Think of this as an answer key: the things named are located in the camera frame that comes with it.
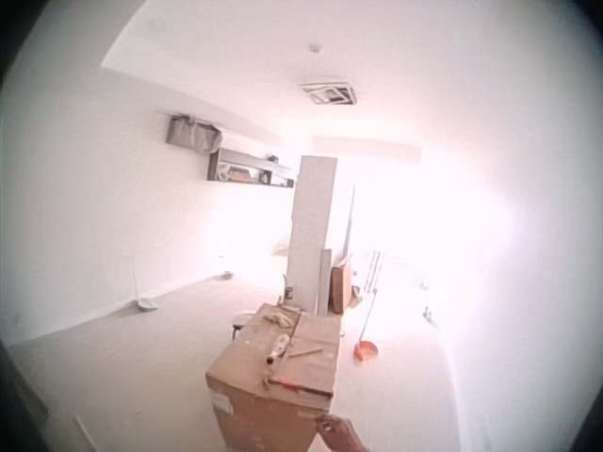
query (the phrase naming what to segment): ceiling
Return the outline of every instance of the ceiling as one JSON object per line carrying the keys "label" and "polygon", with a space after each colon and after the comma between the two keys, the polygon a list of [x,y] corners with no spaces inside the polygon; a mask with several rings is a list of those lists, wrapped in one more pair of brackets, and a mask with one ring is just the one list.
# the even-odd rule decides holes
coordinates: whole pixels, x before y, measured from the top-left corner
{"label": "ceiling", "polygon": [[[531,96],[522,82],[554,57],[510,3],[148,0],[104,66],[281,135],[451,144],[499,133],[501,114],[514,119],[510,97]],[[315,81],[349,82],[358,105],[314,105],[300,84]]]}

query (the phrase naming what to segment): white pillar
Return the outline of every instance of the white pillar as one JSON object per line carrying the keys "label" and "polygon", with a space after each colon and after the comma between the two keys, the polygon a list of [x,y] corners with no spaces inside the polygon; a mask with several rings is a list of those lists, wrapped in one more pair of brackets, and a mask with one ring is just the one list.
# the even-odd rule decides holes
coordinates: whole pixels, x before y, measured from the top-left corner
{"label": "white pillar", "polygon": [[286,273],[293,286],[292,305],[317,311],[321,254],[325,248],[333,250],[331,265],[343,257],[350,201],[351,185],[337,158],[301,158]]}

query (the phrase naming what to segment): label on box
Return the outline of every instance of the label on box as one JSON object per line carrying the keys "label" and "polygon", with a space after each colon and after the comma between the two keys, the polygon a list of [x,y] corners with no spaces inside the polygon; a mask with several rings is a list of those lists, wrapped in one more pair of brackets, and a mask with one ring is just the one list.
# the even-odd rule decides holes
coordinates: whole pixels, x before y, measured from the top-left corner
{"label": "label on box", "polygon": [[215,408],[217,408],[221,412],[225,412],[227,414],[230,414],[231,416],[235,414],[235,409],[233,409],[233,405],[230,403],[230,398],[228,398],[224,394],[212,392],[211,403]]}

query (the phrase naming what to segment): hand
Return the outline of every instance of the hand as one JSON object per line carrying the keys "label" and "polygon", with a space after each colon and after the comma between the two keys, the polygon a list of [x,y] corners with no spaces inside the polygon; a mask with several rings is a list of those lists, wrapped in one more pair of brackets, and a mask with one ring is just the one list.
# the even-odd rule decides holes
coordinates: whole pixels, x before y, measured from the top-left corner
{"label": "hand", "polygon": [[350,420],[322,414],[316,420],[317,432],[334,452],[365,452]]}

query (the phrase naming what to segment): stool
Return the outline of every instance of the stool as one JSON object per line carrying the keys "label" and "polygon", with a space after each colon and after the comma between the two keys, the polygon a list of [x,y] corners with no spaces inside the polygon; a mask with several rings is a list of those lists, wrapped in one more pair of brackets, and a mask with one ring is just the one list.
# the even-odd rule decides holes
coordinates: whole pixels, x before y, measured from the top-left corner
{"label": "stool", "polygon": [[241,331],[247,322],[255,315],[255,311],[241,311],[233,317],[233,341],[236,337],[236,332]]}

